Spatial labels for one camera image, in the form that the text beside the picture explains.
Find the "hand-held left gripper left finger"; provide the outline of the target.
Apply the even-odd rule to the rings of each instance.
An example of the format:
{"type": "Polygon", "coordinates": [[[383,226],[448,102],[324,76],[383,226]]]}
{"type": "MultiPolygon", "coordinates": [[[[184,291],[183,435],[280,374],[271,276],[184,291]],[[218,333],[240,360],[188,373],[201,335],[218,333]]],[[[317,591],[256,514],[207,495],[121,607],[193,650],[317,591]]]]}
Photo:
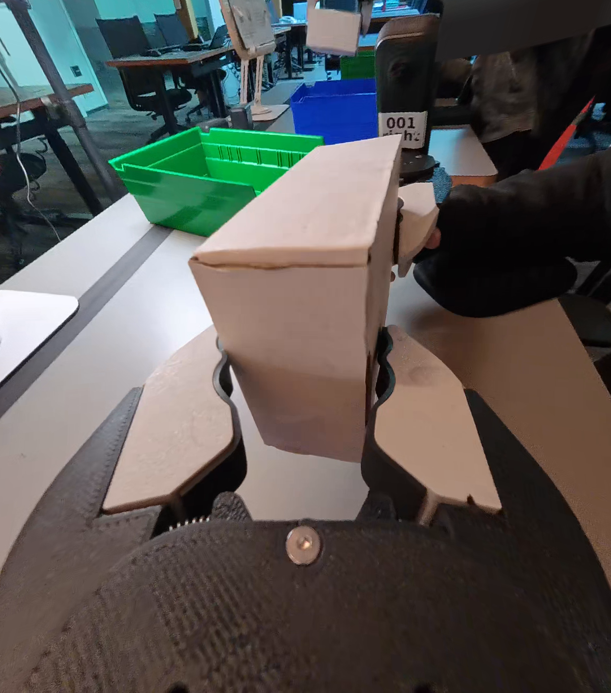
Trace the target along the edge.
{"type": "Polygon", "coordinates": [[[204,515],[247,472],[229,359],[209,326],[146,380],[102,504],[204,515]]]}

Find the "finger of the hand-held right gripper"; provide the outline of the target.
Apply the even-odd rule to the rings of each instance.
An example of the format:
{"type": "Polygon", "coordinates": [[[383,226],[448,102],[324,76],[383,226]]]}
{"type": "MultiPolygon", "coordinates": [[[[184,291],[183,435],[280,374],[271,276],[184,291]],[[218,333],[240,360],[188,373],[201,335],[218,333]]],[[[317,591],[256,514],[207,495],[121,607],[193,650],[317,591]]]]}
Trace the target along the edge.
{"type": "Polygon", "coordinates": [[[399,278],[408,274],[414,258],[426,247],[437,226],[438,215],[432,182],[416,182],[399,188],[393,250],[393,264],[397,266],[399,278]]]}

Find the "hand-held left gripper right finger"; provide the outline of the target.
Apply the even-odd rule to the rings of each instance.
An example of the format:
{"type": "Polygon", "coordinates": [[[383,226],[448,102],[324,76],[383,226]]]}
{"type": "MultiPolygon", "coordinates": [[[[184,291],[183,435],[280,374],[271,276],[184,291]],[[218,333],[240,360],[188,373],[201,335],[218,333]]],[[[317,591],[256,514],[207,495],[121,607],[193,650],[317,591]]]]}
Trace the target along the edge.
{"type": "Polygon", "coordinates": [[[362,477],[399,520],[431,525],[442,505],[501,512],[465,390],[454,373],[402,328],[379,333],[376,402],[362,477]]]}

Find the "plain cardboard box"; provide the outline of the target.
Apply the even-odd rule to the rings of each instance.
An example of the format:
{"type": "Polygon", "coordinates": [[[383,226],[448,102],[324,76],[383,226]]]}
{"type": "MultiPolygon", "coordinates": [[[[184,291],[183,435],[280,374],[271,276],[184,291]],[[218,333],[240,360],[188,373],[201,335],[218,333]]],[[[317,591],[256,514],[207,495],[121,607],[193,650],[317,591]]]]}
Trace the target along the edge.
{"type": "Polygon", "coordinates": [[[400,150],[399,136],[316,147],[190,259],[267,446],[362,459],[400,150]]]}

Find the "long wooden office desk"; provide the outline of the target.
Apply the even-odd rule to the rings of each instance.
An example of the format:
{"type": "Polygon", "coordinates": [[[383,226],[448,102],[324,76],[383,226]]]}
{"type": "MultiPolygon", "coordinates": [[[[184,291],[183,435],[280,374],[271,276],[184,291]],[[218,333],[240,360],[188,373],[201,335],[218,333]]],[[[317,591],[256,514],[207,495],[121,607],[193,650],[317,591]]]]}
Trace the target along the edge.
{"type": "MultiPolygon", "coordinates": [[[[200,91],[206,97],[208,110],[214,118],[228,117],[229,108],[220,83],[220,72],[238,56],[231,42],[222,47],[198,51],[153,49],[152,55],[160,56],[161,63],[170,67],[171,73],[166,78],[169,87],[173,84],[172,79],[176,78],[180,86],[189,91],[200,91]]],[[[114,68],[110,66],[111,61],[107,61],[106,65],[114,68]]]]}

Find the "wooden desk with black legs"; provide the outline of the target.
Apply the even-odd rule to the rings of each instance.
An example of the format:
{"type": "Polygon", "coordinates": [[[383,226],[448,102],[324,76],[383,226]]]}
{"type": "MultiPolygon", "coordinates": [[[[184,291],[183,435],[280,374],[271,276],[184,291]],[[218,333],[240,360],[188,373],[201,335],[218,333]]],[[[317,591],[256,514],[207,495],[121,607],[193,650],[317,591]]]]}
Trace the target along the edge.
{"type": "Polygon", "coordinates": [[[0,87],[0,153],[15,154],[18,141],[43,137],[87,209],[101,213],[101,201],[60,134],[70,124],[56,95],[48,86],[18,87],[16,93],[0,87]]]}

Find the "person's right hand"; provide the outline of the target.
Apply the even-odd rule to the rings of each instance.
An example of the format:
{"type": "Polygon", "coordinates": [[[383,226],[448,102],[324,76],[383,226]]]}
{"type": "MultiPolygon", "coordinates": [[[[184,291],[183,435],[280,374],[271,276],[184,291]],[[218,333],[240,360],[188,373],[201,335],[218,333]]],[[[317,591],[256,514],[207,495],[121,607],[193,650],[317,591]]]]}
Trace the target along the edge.
{"type": "Polygon", "coordinates": [[[518,179],[453,188],[439,209],[438,239],[415,258],[415,281],[463,317],[497,317],[561,297],[577,269],[564,254],[559,203],[518,179]]]}

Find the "small green plastic bin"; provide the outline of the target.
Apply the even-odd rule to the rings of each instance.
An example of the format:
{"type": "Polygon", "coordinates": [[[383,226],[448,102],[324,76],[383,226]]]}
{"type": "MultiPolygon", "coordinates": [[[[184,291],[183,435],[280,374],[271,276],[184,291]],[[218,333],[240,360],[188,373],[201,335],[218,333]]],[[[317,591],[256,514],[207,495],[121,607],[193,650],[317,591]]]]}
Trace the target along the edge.
{"type": "Polygon", "coordinates": [[[355,56],[339,59],[341,80],[373,80],[376,77],[374,50],[360,51],[355,56]]]}

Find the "white flat pad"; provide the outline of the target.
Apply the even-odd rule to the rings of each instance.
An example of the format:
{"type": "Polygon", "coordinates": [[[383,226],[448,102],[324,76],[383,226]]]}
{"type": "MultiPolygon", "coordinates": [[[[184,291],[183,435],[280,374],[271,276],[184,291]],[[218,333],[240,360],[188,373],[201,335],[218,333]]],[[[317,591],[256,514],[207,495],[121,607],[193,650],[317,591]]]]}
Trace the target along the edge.
{"type": "Polygon", "coordinates": [[[491,158],[469,125],[433,128],[429,154],[446,171],[452,187],[487,187],[498,177],[491,158]]]}

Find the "blue plastic bin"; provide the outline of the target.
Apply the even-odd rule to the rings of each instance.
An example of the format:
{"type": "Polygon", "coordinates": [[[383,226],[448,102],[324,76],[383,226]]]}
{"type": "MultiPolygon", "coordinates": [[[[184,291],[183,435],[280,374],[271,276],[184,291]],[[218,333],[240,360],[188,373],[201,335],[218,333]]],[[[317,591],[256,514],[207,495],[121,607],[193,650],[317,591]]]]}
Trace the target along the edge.
{"type": "Polygon", "coordinates": [[[296,134],[327,145],[378,137],[376,81],[336,80],[300,85],[290,97],[296,134]]]}

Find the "small white cardboard box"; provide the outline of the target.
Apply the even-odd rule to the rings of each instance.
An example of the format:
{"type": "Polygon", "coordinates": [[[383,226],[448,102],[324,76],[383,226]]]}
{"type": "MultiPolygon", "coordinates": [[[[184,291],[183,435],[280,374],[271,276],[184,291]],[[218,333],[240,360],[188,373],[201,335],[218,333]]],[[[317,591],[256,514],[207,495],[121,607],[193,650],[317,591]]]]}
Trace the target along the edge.
{"type": "Polygon", "coordinates": [[[317,7],[308,2],[305,45],[315,53],[353,57],[359,46],[362,15],[317,7]]]}

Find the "person's torso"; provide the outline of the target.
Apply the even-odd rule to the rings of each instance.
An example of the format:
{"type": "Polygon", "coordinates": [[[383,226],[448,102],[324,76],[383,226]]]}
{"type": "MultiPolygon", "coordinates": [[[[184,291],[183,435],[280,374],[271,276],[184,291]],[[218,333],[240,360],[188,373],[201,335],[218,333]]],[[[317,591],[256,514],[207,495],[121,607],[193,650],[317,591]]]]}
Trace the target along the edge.
{"type": "Polygon", "coordinates": [[[442,6],[438,57],[475,57],[471,123],[497,179],[537,169],[611,78],[611,1],[442,6]]]}

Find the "cardboard figure stand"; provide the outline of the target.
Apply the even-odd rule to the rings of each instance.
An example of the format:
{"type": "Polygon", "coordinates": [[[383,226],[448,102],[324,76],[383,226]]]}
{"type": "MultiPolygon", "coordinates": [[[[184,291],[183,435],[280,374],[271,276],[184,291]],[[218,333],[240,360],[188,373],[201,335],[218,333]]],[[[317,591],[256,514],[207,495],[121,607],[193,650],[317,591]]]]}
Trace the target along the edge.
{"type": "Polygon", "coordinates": [[[265,1],[220,1],[233,50],[240,59],[240,106],[250,107],[252,121],[271,123],[287,110],[284,104],[261,101],[265,56],[274,53],[276,39],[265,1]]]}

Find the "large green plastic bin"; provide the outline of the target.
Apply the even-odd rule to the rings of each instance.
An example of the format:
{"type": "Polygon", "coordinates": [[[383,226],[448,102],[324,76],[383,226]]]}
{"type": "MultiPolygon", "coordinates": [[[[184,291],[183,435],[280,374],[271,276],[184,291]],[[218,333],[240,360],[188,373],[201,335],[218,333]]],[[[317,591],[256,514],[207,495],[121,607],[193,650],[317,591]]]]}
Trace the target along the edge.
{"type": "Polygon", "coordinates": [[[321,136],[194,127],[109,161],[152,224],[207,238],[321,136]]]}

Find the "black office chair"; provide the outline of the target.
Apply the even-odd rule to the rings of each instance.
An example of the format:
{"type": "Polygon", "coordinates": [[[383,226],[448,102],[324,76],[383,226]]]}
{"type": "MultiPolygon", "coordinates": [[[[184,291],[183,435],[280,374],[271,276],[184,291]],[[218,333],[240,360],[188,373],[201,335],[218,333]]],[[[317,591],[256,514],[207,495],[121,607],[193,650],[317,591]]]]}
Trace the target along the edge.
{"type": "Polygon", "coordinates": [[[171,69],[161,63],[160,56],[152,55],[152,46],[138,17],[97,18],[96,23],[112,57],[110,66],[118,71],[122,81],[129,107],[148,114],[153,120],[162,120],[149,141],[181,131],[176,113],[190,103],[192,95],[176,78],[172,79],[171,87],[167,85],[171,69]]]}

